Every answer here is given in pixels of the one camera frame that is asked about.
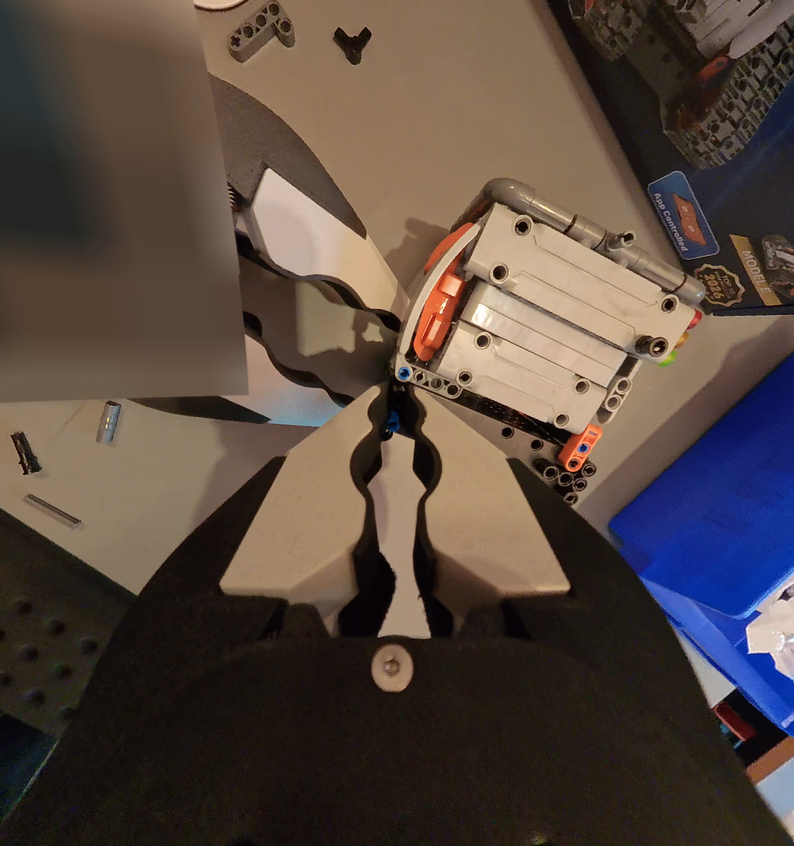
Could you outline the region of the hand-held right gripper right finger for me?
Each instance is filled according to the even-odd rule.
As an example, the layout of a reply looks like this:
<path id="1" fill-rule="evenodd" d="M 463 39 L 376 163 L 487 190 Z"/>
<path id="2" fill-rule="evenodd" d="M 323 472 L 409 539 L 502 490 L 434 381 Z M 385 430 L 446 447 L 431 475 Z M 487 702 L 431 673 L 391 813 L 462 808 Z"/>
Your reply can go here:
<path id="1" fill-rule="evenodd" d="M 409 391 L 412 470 L 423 486 L 414 577 L 432 634 L 476 609 L 562 597 L 570 582 L 505 454 L 425 390 Z"/>

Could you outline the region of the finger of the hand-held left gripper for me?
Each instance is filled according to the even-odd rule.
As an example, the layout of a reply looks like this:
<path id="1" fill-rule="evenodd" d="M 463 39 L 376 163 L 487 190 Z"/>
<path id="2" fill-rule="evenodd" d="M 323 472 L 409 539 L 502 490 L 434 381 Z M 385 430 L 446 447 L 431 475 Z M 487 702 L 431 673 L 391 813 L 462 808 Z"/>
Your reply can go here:
<path id="1" fill-rule="evenodd" d="M 370 236 L 358 234 L 270 167 L 250 203 L 250 241 L 275 269 L 328 282 L 391 330 L 402 327 L 406 292 Z"/>
<path id="2" fill-rule="evenodd" d="M 243 312 L 248 389 L 241 405 L 273 424 L 321 427 L 355 397 L 331 389 L 316 373 L 277 360 L 262 336 L 261 322 Z"/>

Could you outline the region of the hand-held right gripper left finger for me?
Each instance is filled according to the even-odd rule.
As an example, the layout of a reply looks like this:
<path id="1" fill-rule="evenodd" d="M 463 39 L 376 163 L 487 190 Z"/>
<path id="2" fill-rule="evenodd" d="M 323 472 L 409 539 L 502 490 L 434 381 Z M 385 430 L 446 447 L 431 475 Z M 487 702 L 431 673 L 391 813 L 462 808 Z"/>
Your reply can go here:
<path id="1" fill-rule="evenodd" d="M 363 475 L 387 411 L 388 388 L 373 386 L 285 455 L 220 579 L 224 594 L 310 605 L 339 632 L 360 592 L 354 552 L 376 528 Z"/>

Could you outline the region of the grey building block model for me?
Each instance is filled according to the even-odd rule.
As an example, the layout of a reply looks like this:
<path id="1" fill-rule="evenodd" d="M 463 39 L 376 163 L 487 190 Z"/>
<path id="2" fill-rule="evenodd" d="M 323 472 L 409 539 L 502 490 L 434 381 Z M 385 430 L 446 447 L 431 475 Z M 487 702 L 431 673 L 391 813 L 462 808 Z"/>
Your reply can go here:
<path id="1" fill-rule="evenodd" d="M 574 505 L 638 370 L 673 359 L 704 296 L 633 233 L 496 178 L 414 281 L 391 394 L 437 397 Z"/>

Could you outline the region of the grey angled beam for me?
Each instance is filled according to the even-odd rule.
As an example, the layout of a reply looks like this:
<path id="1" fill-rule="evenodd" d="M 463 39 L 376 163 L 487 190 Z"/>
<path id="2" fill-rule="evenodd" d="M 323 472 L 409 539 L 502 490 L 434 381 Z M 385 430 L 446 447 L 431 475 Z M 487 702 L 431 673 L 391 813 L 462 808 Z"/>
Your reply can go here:
<path id="1" fill-rule="evenodd" d="M 245 63 L 272 39 L 288 49 L 296 43 L 294 24 L 285 7 L 277 1 L 264 3 L 244 19 L 227 37 L 227 48 L 231 58 Z"/>

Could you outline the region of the black angled connector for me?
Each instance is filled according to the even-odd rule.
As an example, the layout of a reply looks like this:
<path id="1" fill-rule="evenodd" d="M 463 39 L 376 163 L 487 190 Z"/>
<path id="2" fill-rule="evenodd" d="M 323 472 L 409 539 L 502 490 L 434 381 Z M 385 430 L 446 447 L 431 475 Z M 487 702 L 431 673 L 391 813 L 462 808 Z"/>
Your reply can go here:
<path id="1" fill-rule="evenodd" d="M 353 66 L 358 66 L 361 63 L 363 51 L 369 44 L 371 37 L 372 32 L 368 27 L 362 28 L 355 35 L 350 35 L 343 28 L 338 27 L 333 33 L 332 40 L 339 47 L 347 61 Z"/>

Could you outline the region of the blue bin with plastic bags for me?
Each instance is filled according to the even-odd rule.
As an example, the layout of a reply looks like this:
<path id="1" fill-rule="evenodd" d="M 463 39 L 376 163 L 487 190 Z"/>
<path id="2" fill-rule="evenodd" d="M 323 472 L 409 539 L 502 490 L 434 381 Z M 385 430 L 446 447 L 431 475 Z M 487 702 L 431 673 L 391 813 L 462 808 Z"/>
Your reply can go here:
<path id="1" fill-rule="evenodd" d="M 674 628 L 794 737 L 794 682 L 746 634 L 794 576 L 794 351 L 609 528 Z"/>

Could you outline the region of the short dark axle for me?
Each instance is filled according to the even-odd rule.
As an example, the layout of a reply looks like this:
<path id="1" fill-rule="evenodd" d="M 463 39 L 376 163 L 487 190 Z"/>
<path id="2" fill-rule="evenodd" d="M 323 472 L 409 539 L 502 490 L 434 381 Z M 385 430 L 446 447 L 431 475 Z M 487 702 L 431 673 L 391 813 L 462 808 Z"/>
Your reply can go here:
<path id="1" fill-rule="evenodd" d="M 10 438 L 12 446 L 18 455 L 22 474 L 34 475 L 40 473 L 42 471 L 41 462 L 32 449 L 27 435 L 19 430 L 13 432 Z"/>

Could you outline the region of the toy kit cardboard box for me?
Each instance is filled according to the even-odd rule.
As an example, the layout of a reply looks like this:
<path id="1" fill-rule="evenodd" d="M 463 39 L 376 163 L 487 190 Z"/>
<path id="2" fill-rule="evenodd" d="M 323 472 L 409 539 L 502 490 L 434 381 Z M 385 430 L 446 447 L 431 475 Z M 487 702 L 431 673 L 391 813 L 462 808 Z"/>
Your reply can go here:
<path id="1" fill-rule="evenodd" d="M 794 315 L 794 1 L 551 1 L 711 315 Z"/>

